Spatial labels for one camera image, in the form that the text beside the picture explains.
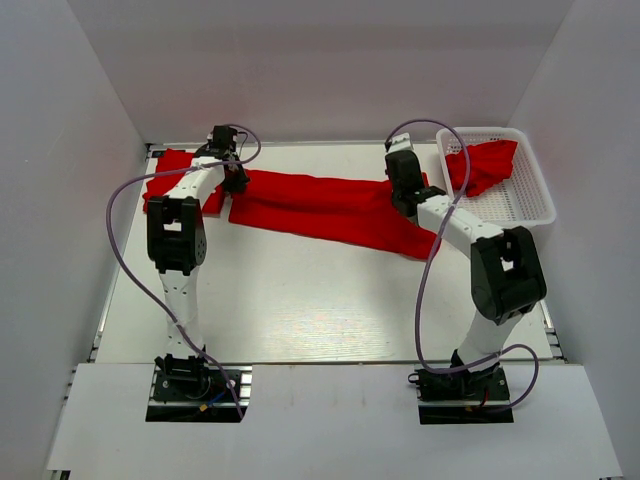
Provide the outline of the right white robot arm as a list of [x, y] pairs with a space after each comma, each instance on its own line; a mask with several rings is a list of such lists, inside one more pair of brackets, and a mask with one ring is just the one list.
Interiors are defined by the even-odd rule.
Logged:
[[547, 286], [531, 232], [505, 229], [460, 207], [423, 180], [418, 157], [408, 134], [392, 133], [385, 141], [386, 174], [395, 209], [417, 227], [435, 234], [425, 267], [429, 271], [442, 243], [448, 243], [470, 262], [470, 290], [475, 314], [448, 368], [430, 366], [418, 358], [422, 373], [450, 381], [461, 397], [472, 399], [488, 385], [501, 358], [523, 344], [510, 344], [515, 326], [546, 296]]

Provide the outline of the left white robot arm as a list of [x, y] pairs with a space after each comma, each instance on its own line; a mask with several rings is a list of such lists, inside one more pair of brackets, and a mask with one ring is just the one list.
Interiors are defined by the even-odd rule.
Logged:
[[203, 207], [215, 193], [242, 192], [249, 183], [238, 153], [236, 125], [215, 126], [190, 157], [177, 183], [146, 201], [147, 253], [161, 281], [169, 351], [157, 366], [188, 399], [211, 389], [206, 342], [198, 319], [197, 280], [207, 255]]

